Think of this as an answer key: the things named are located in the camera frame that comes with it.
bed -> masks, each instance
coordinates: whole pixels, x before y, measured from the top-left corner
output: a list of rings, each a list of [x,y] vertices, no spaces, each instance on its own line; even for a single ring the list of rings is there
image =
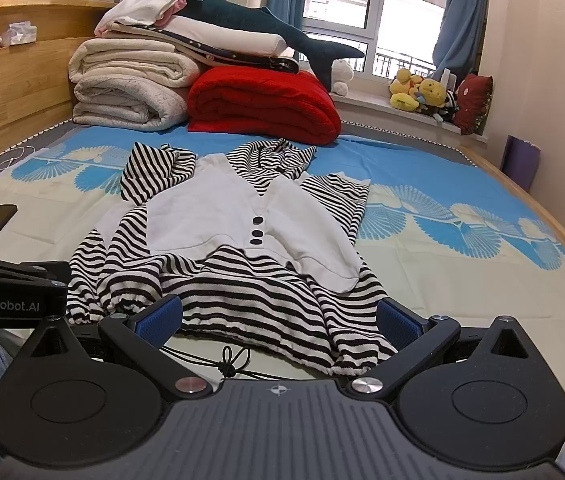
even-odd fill
[[[5,23],[40,20],[37,43],[0,50],[0,203],[19,207],[0,233],[1,259],[68,259],[120,201],[120,173],[135,141],[206,155],[254,140],[68,121],[67,61],[108,8],[79,0],[0,0],[0,32]],[[488,326],[500,314],[517,317],[565,388],[565,229],[467,148],[361,124],[344,124],[343,131],[319,148],[309,173],[344,171],[371,180],[356,249],[387,293],[423,317],[448,314],[464,326]],[[210,360],[218,360],[224,344],[170,341]],[[249,368],[288,378],[317,375],[262,351],[252,353]],[[212,367],[196,371],[220,380]]]

shark plush toy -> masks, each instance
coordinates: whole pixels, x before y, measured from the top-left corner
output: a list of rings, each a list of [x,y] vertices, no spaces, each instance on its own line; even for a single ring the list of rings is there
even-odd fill
[[[353,46],[313,40],[303,31],[276,18],[267,7],[249,9],[227,0],[187,0],[186,7],[177,14],[219,27],[278,34],[288,46],[307,56],[311,69],[328,92],[332,88],[331,71],[335,59],[365,56]]]

window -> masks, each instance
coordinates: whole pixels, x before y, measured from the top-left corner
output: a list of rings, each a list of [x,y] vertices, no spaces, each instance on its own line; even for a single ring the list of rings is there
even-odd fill
[[[365,58],[348,60],[356,72],[393,79],[408,68],[427,76],[444,10],[445,0],[305,0],[303,29],[363,51]]]

red cushion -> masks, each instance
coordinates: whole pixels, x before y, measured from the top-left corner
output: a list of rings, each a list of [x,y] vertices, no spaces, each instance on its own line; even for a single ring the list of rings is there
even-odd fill
[[[263,134],[326,144],[341,128],[334,102],[308,72],[219,66],[200,76],[187,106],[191,132]]]
[[[462,134],[475,134],[489,111],[494,78],[469,74],[456,92],[460,108],[453,117],[453,123]]]

window sill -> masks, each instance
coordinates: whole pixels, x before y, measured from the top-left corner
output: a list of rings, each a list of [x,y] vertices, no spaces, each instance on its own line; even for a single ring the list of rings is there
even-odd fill
[[[349,105],[359,106],[363,108],[370,108],[371,110],[376,110],[379,112],[396,115],[403,117],[405,119],[410,119],[412,121],[418,121],[420,123],[429,124],[430,126],[435,126],[437,128],[444,129],[453,134],[461,135],[461,130],[457,126],[451,123],[437,123],[434,118],[424,116],[422,114],[415,114],[413,112],[404,112],[403,110],[398,110],[389,104],[389,96],[383,97],[376,94],[371,94],[369,92],[362,92],[359,90],[350,89],[347,97],[342,97],[340,95],[331,94],[333,100],[337,103],[345,103]],[[470,134],[468,136],[463,136],[468,139],[474,139],[478,142],[487,142],[487,138],[479,136],[476,134]]]

